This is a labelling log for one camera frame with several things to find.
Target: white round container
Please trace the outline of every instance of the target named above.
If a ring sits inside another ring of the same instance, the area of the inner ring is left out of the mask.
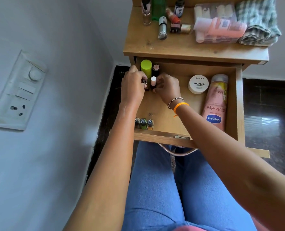
[[[188,83],[188,89],[194,94],[201,94],[209,87],[209,81],[203,75],[195,75],[191,77]]]

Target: forearm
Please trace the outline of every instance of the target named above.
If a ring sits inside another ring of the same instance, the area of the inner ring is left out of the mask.
[[[122,103],[65,230],[121,230],[133,155],[136,110]]]
[[[285,220],[285,176],[187,105],[177,109],[184,126],[233,197],[264,224]]]

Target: thigh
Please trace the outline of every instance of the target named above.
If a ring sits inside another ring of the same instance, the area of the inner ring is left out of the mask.
[[[219,230],[256,230],[200,151],[184,158],[183,209],[188,221]]]
[[[184,221],[184,214],[170,155],[156,143],[139,142],[122,230],[159,229],[177,221]]]

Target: person's left hand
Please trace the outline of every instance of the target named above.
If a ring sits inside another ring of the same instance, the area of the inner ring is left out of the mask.
[[[131,66],[129,71],[125,73],[121,84],[121,103],[130,105],[138,109],[143,95],[145,93],[146,84],[141,79],[147,80],[147,76],[143,71],[138,71],[136,66]]]

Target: folded towel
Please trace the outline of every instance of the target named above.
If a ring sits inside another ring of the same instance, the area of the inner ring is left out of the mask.
[[[240,44],[271,46],[276,43],[281,31],[277,26],[275,0],[247,0],[236,4],[238,21],[247,24]]]

